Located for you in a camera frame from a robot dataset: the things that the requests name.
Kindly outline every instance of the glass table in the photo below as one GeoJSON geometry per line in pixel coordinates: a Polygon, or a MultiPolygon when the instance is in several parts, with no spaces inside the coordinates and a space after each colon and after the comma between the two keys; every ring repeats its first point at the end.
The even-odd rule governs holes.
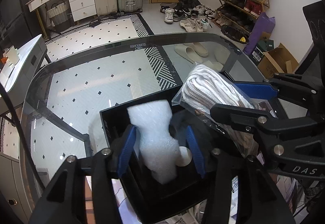
{"type": "MultiPolygon", "coordinates": [[[[108,147],[100,111],[182,84],[194,67],[175,44],[200,42],[235,81],[262,82],[254,63],[232,42],[215,34],[152,35],[90,48],[43,67],[33,78],[23,106],[22,127],[45,186],[69,155],[92,156],[108,147]]],[[[286,116],[277,99],[269,102],[286,116]]],[[[30,203],[41,195],[22,146],[21,171],[30,203]]]]}

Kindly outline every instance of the drawer knob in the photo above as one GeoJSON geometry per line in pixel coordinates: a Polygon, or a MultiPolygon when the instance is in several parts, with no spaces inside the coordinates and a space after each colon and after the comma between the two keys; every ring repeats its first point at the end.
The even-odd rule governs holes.
{"type": "Polygon", "coordinates": [[[17,201],[16,201],[16,199],[9,199],[9,200],[8,200],[8,203],[9,203],[11,206],[17,205],[17,201]]]}

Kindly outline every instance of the slipper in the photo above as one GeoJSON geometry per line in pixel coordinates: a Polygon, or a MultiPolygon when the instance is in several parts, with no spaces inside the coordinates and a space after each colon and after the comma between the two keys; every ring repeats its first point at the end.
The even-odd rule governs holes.
{"type": "Polygon", "coordinates": [[[194,64],[194,62],[203,63],[202,58],[193,50],[193,48],[185,46],[184,44],[176,44],[175,52],[190,61],[192,64],[194,64]]]}
{"type": "Polygon", "coordinates": [[[208,57],[208,50],[201,43],[187,43],[187,46],[193,48],[193,50],[202,57],[208,57]]]}
{"type": "Polygon", "coordinates": [[[207,66],[207,67],[209,67],[212,70],[217,71],[217,72],[221,71],[222,68],[223,68],[223,65],[220,64],[219,62],[213,62],[212,63],[211,61],[206,61],[206,62],[203,63],[203,65],[205,65],[205,66],[207,66]]]}
{"type": "Polygon", "coordinates": [[[214,57],[222,65],[224,65],[226,63],[229,55],[230,55],[230,51],[227,48],[224,48],[224,47],[217,48],[214,51],[214,57]]]}

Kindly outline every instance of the open cardboard box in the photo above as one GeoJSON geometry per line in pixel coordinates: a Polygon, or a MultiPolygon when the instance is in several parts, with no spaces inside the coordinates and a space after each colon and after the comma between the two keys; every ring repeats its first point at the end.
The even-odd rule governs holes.
{"type": "Polygon", "coordinates": [[[272,78],[274,73],[293,74],[298,66],[297,60],[282,43],[277,48],[263,54],[265,56],[259,63],[258,69],[266,78],[272,78]]]}

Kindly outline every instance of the clear plastic packaging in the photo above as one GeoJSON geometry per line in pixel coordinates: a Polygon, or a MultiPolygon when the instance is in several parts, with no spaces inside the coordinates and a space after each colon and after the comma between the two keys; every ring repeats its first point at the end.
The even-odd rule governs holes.
{"type": "Polygon", "coordinates": [[[217,123],[210,116],[214,104],[225,104],[250,109],[259,109],[253,101],[223,75],[205,65],[197,65],[187,76],[172,105],[181,105],[197,115],[207,126],[230,136],[243,157],[257,155],[258,144],[253,135],[236,131],[231,126],[217,123]]]}

